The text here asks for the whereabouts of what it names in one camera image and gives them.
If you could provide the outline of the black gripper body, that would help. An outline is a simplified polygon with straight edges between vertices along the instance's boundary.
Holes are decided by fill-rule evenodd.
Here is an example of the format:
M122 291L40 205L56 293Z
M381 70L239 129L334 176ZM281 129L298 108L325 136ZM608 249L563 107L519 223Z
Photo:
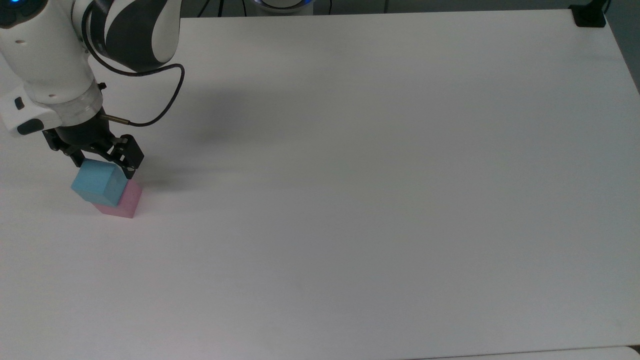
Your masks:
M83 123L59 126L55 130L67 144L80 147L83 154L89 152L110 160L112 141L116 136L111 132L110 121L105 115L105 110L100 109L95 116Z

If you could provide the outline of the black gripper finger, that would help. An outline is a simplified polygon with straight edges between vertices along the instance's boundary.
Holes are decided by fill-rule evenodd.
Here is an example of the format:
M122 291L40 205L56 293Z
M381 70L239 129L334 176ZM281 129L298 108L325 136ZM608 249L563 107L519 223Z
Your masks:
M51 151L61 152L71 159L78 169L82 166L86 157L79 146L65 142L55 129L42 130L42 135Z
M137 140L130 134L124 134L115 137L112 145L110 161L122 170L128 180L132 180L145 158Z

